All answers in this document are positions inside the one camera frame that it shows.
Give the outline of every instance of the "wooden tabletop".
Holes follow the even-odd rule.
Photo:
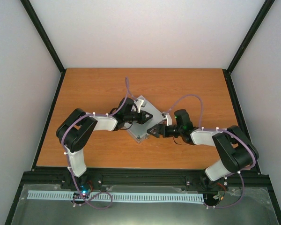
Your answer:
[[[204,102],[202,126],[226,128],[237,125],[221,69],[167,68],[69,68],[49,124],[38,166],[67,166],[63,149],[55,136],[57,128],[75,108],[108,113],[126,94],[125,77],[136,97],[143,95],[161,112],[181,96],[199,95]],[[186,109],[198,125],[200,102],[183,99],[172,110]],[[142,143],[126,132],[95,131],[84,148],[88,167],[203,169],[219,159],[216,148],[176,145],[172,138],[150,137]]]

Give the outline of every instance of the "robotic arm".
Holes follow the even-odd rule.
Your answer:
[[[259,158],[257,150],[238,126],[226,129],[228,133],[232,133],[236,137],[234,138],[225,133],[225,130],[194,127],[185,109],[175,111],[174,115],[176,125],[157,124],[147,132],[157,138],[160,135],[181,137],[185,143],[190,145],[203,144],[216,147],[220,160],[206,168],[200,177],[201,186],[204,189],[209,189],[220,178],[230,173],[236,173],[253,163],[253,158],[240,141],[250,149],[255,160]]]
[[[69,117],[61,124],[56,131],[56,136],[61,143],[63,136],[68,128],[80,117],[85,116],[87,113],[82,109],[75,109]],[[84,163],[83,148],[88,142],[93,131],[107,130],[117,131],[124,127],[126,122],[132,124],[136,122],[145,124],[153,118],[153,115],[141,110],[141,103],[138,106],[130,98],[127,98],[121,109],[113,116],[89,114],[84,119],[79,121],[76,125],[79,129],[71,128],[66,134],[64,145],[69,155],[69,163],[76,177],[80,177],[86,171]]]

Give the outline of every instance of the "metal floor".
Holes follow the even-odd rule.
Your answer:
[[[239,193],[227,192],[219,206],[235,202]],[[267,191],[246,188],[245,197],[228,209],[206,209],[190,203],[119,203],[106,210],[73,208],[70,201],[20,198],[13,225],[275,225],[278,224]],[[105,206],[106,202],[94,202]]]

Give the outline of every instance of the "white panel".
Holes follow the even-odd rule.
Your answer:
[[[263,2],[31,1],[67,68],[227,68]]]
[[[30,170],[59,72],[19,0],[0,0],[0,225]]]
[[[281,207],[281,0],[264,19],[232,75],[244,117]]]

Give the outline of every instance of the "transparent plastic block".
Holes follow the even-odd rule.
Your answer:
[[[147,121],[145,124],[138,124],[134,122],[132,126],[129,123],[126,123],[124,125],[125,128],[129,128],[131,126],[131,128],[128,129],[127,132],[139,144],[149,136],[147,130],[156,124],[162,123],[164,121],[164,117],[162,116],[162,113],[142,95],[139,96],[134,102],[136,102],[138,99],[144,100],[141,110],[153,115],[153,118]]]

